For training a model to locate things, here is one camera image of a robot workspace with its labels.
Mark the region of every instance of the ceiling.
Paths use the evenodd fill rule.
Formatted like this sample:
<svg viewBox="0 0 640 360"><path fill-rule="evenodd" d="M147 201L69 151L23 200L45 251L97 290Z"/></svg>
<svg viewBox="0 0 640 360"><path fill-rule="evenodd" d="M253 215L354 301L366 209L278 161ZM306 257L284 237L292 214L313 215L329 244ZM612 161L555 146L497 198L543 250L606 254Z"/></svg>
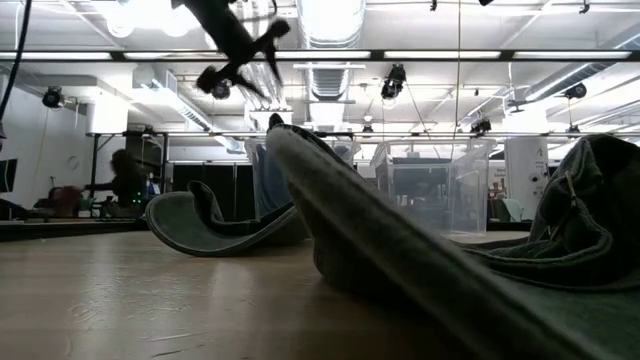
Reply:
<svg viewBox="0 0 640 360"><path fill-rule="evenodd" d="M168 0L158 0L158 4ZM158 29L136 29L130 36L116 38L109 34L102 13L114 1L63 0L36 1L27 37L27 49L37 50L177 50L209 49L204 32L199 28L182 37L170 37ZM440 0L436 12L430 12L430 1L368 0L359 46L364 49L606 49L621 33L640 34L640 2L637 0L590 1L591 11L578 14L582 1L495 0L487 7L477 0L461 1L460 37L458 38L458 1ZM280 49L300 48L297 11L292 0L279 0L280 14L292 31L278 43ZM0 51L12 51L15 45L16 9L20 1L0 0ZM331 17L332 9L327 6ZM346 105L344 128L359 130L363 117L369 114L373 123L386 131L453 131L456 119L468 125L465 116L495 98L510 86L534 85L571 64L550 62L461 63L411 62L404 64L407 85L392 108L383 107L381 80L391 62L367 62L364 69L353 70ZM221 128L241 129L245 99L232 90L229 99L214 101L193 87L205 63L162 63L161 70L171 70L180 80L179 91L203 114ZM91 75L130 94L130 77L135 64L64 64L25 63L21 69L31 74ZM309 111L303 70L292 63L279 64L284 79L284 95L293 111L293 122L308 122ZM606 113L637 99L640 90L640 62L617 64L584 81L588 94L572 102L568 110L564 98L549 98L538 104L547 112L549 130L564 131L569 119L574 122ZM143 111L132 111L130 121L152 123L158 128L179 128L183 121L162 104L143 104ZM485 107L487 115L499 130L504 112L499 106ZM593 124L588 131L610 131L620 126L640 124L640 106L624 116L614 116Z"/></svg>

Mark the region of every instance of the desk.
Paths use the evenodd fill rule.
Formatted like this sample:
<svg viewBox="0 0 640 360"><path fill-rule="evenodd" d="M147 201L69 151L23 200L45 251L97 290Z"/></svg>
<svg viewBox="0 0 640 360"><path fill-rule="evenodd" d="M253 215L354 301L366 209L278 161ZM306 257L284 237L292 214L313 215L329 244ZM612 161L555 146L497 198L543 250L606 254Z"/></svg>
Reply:
<svg viewBox="0 0 640 360"><path fill-rule="evenodd" d="M311 251L192 258L149 232L0 243L2 358L474 358L426 315L333 290Z"/></svg>

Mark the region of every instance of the clear plastic container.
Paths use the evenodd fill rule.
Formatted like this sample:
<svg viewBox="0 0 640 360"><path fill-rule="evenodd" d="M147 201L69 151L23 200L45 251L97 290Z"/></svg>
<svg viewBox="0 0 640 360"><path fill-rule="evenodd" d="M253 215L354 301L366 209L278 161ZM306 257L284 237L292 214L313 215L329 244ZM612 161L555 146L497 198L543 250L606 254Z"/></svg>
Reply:
<svg viewBox="0 0 640 360"><path fill-rule="evenodd" d="M445 236L487 229L488 139L380 143L371 161L378 189L425 228Z"/></svg>
<svg viewBox="0 0 640 360"><path fill-rule="evenodd" d="M326 143L349 165L353 165L353 156L360 151L360 145L352 141L326 140ZM280 166L269 155L266 139L246 140L244 147L253 167L253 198L259 219L290 202L291 196Z"/></svg>

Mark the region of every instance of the ceiling light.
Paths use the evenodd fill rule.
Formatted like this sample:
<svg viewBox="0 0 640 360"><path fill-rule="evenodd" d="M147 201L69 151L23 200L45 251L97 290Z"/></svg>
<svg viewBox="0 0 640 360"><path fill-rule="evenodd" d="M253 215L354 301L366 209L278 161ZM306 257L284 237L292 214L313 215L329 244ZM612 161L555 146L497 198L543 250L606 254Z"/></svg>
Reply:
<svg viewBox="0 0 640 360"><path fill-rule="evenodd" d="M500 51L385 51L385 59L497 59Z"/></svg>
<svg viewBox="0 0 640 360"><path fill-rule="evenodd" d="M209 137L208 132L203 133L169 133L169 137Z"/></svg>
<svg viewBox="0 0 640 360"><path fill-rule="evenodd" d="M13 59L15 52L0 52L0 60ZM24 52L23 60L111 60L107 52Z"/></svg>
<svg viewBox="0 0 640 360"><path fill-rule="evenodd" d="M130 60L159 60L175 58L180 60L225 60L227 57L218 52L126 52L124 56Z"/></svg>
<svg viewBox="0 0 640 360"><path fill-rule="evenodd" d="M351 50L310 50L310 51L277 51L277 59L304 59L304 60L324 60L324 59L368 59L370 51Z"/></svg>
<svg viewBox="0 0 640 360"><path fill-rule="evenodd" d="M631 51L516 51L514 59L626 59Z"/></svg>
<svg viewBox="0 0 640 360"><path fill-rule="evenodd" d="M362 70L362 69L366 69L366 65L364 64L312 64L312 63L306 63L306 64L293 64L293 68L294 69L300 69L300 70L316 70L316 69L321 69L321 70L347 70L347 69L358 69L358 70Z"/></svg>
<svg viewBox="0 0 640 360"><path fill-rule="evenodd" d="M118 18L107 20L107 30L109 30L109 33L111 35L118 39L123 39L133 34L133 30L136 29L135 26L133 26L130 22L117 19Z"/></svg>
<svg viewBox="0 0 640 360"><path fill-rule="evenodd" d="M168 15L162 30L171 37L182 37L193 29L192 21L197 21L186 6L180 5Z"/></svg>

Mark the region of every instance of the pipe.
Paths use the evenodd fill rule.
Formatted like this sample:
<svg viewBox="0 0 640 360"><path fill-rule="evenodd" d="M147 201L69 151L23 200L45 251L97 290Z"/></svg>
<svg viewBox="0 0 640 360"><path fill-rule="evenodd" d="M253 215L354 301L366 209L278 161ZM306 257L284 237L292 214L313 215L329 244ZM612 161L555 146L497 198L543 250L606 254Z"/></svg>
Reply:
<svg viewBox="0 0 640 360"><path fill-rule="evenodd" d="M623 33L614 37L612 40L603 44L600 48L616 50L640 49L640 24L630 27ZM539 83L532 85L524 92L524 99L519 100L525 100L525 102L537 102L544 100L550 96L565 91L614 65L616 65L616 63L602 62L566 66ZM492 104L483 108L482 111L484 113L489 113L495 110L498 106L499 104Z"/></svg>
<svg viewBox="0 0 640 360"><path fill-rule="evenodd" d="M364 0L296 0L299 29L307 49L354 49L360 42L364 23ZM307 70L309 100L343 100L351 72L347 69ZM313 121L338 124L344 104L310 104Z"/></svg>
<svg viewBox="0 0 640 360"><path fill-rule="evenodd" d="M628 114L632 114L640 110L640 100L636 100L630 102L628 104L618 106L617 108L611 109L604 114L589 116L584 119L580 119L578 121L574 121L574 125L582 125L584 129L587 129L591 126L594 126L598 123L605 122L607 120L613 120Z"/></svg>

